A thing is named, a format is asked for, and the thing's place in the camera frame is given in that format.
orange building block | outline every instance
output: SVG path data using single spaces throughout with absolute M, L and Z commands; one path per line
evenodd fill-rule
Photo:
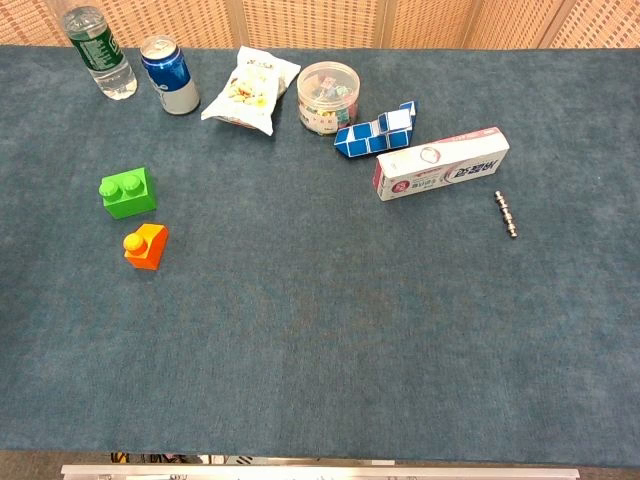
M 157 270 L 169 238 L 169 230 L 164 225 L 143 223 L 135 233 L 124 239 L 124 258 L 136 268 Z

green lego brick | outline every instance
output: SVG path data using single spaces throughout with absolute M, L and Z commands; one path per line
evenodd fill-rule
M 130 217 L 156 208 L 151 175 L 145 167 L 104 177 L 98 189 L 113 218 Z

plastic bag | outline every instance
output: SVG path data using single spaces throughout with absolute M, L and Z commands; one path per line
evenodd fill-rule
M 200 118 L 214 117 L 271 135 L 271 114 L 276 102 L 299 71 L 300 65 L 262 50 L 240 47 L 238 66 L 231 72 L 224 90 L 202 111 Z

water bottle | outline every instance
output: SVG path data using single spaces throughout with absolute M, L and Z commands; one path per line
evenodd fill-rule
M 47 2 L 102 93 L 113 100 L 133 95 L 136 76 L 93 0 Z

aluminum can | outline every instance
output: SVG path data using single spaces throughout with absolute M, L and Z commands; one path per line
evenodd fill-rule
M 153 35 L 140 47 L 142 65 L 153 88 L 160 95 L 162 107 L 172 115 L 193 112 L 200 105 L 200 95 L 191 78 L 182 50 L 174 39 Z

